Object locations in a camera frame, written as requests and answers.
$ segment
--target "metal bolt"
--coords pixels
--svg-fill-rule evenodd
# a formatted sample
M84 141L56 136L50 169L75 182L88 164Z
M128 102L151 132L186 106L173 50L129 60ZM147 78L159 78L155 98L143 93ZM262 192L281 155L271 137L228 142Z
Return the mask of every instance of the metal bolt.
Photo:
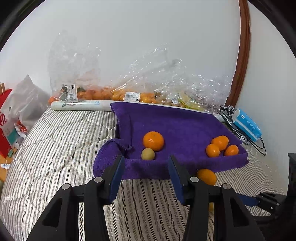
M95 182L95 183L100 183L102 180L103 180L103 179L102 179L101 177L96 177L96 178L94 179L94 182Z
M191 177L190 181L192 181L193 183L196 183L199 181L199 179L197 177Z
M223 188L229 190L231 186L228 183L224 183Z
M67 190L69 187L70 187L70 184L69 183L64 183L62 185L62 189L64 189L64 190Z

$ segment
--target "purple cloth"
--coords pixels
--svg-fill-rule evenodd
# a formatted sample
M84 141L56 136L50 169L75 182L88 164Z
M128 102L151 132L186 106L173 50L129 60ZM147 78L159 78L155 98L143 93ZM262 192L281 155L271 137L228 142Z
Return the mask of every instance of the purple cloth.
M243 167L248 163L247 152L242 142L213 115L180 108L169 108L127 102L112 103L111 108L118 118L120 139L107 141L95 158L94 176L100 176L112 165L118 154L126 158L123 179L151 178L169 179L167 159L174 155L190 174L207 168L213 172ZM165 140L164 148L155 153L155 160L144 161L143 136L157 131ZM209 158L205 148L217 136L229 138L229 145L237 145L239 154Z

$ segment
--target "wooden molding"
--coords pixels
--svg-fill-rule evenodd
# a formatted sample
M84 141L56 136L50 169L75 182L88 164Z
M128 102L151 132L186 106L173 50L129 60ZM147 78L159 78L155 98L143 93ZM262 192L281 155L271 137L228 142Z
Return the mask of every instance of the wooden molding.
M250 42L251 42L251 22L250 12L247 0L238 0L240 9L240 22L241 22L241 34L239 43L239 53L237 56L237 67L233 76L231 84L231 93L226 100L225 105L235 106L239 98L239 94L244 83L244 77L246 75Z

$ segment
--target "barcode label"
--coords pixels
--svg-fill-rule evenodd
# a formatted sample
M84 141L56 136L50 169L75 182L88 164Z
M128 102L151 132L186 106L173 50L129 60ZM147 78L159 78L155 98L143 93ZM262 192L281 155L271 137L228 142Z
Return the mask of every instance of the barcode label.
M179 104L179 101L177 98L174 97L171 100L172 100L173 104Z
M78 102L76 85L67 86L67 100L70 102Z
M139 103L140 102L140 93L137 93L137 92L126 92L126 94L124 96L124 101L126 101L126 102Z

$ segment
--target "striped mattress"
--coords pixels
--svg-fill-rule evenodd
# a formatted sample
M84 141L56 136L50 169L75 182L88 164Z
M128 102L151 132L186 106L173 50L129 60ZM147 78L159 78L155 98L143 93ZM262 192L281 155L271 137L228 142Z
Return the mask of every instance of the striped mattress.
M86 184L93 178L94 158L114 138L112 112L53 111L36 123L15 156L4 183L0 218L16 241L25 241L40 214L64 183ZM236 192L283 194L263 172L251 146L249 163L217 174L217 185L229 183ZM117 198L104 206L110 240L182 240L189 207L177 201L170 180L123 180ZM268 215L249 208L253 215ZM209 214L208 240L213 239ZM79 238L84 239L83 203L79 207Z

